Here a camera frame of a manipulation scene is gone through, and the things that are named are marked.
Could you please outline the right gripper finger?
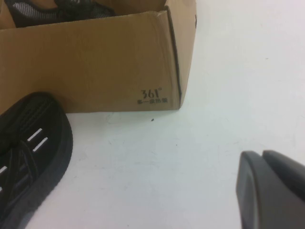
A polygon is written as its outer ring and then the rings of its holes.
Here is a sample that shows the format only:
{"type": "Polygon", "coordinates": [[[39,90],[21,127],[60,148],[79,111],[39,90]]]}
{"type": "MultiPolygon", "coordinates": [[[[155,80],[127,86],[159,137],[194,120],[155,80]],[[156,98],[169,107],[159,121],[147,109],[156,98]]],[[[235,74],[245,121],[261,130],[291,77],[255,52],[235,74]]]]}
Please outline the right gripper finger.
{"type": "Polygon", "coordinates": [[[243,151],[236,196],[243,229],[305,227],[305,166],[283,154],[243,151]]]}

